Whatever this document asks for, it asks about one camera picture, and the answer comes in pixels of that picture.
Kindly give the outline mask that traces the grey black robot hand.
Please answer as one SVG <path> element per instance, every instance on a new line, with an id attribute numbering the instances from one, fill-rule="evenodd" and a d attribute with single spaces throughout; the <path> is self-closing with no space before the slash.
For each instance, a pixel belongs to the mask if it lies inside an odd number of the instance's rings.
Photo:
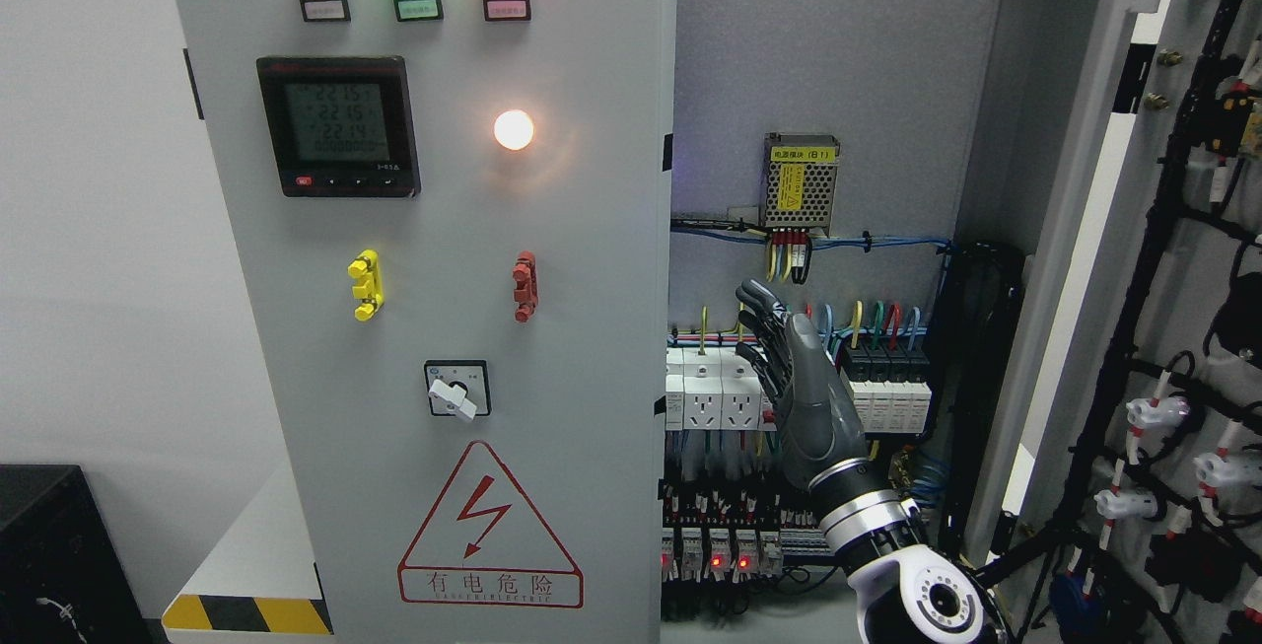
<path id="1" fill-rule="evenodd" d="M 794 487 L 838 503 L 878 490 L 864 426 L 815 325 L 753 279 L 740 284 L 736 295 L 745 303 L 740 323 L 765 352 L 751 362 L 774 402 L 784 476 Z"/>

